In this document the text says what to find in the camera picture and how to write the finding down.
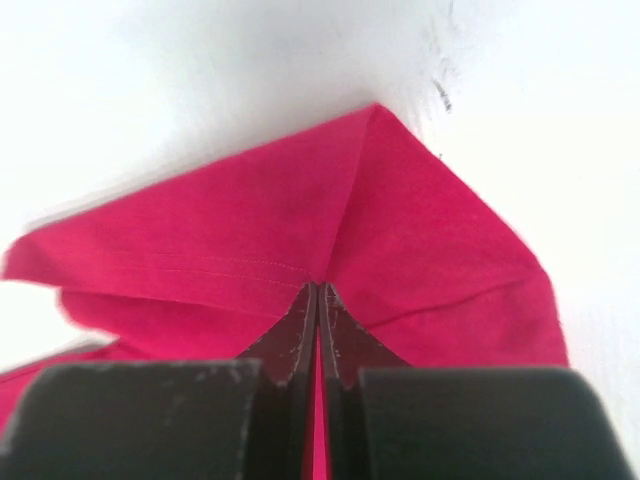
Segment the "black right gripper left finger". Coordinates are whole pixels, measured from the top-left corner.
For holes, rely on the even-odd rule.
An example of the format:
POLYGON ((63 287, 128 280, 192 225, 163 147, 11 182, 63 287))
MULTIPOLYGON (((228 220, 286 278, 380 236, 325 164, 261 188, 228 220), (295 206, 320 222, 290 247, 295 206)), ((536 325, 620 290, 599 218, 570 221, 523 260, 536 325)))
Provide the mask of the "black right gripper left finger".
POLYGON ((317 293, 231 360, 44 370, 2 438, 2 477, 310 478, 317 293))

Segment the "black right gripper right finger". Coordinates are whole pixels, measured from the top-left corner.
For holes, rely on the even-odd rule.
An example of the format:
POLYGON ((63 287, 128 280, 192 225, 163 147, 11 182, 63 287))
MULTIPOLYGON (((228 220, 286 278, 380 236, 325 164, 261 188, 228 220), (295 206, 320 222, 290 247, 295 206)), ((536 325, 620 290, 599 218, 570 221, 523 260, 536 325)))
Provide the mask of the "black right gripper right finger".
POLYGON ((318 292, 332 479, 627 479, 604 408, 558 368, 409 365, 318 292))

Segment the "magenta pink t shirt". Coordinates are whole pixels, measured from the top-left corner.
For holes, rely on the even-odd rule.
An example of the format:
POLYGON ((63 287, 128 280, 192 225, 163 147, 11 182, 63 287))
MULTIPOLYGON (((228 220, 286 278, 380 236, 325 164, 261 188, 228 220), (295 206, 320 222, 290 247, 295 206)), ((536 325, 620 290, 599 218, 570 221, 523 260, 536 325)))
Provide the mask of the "magenta pink t shirt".
MULTIPOLYGON (((231 360, 308 284, 415 367, 568 363, 536 256, 385 107, 373 105, 32 230, 6 280, 54 287, 108 345, 1 378, 1 430, 46 369, 231 360)), ((313 460, 328 477, 316 307, 313 460)))

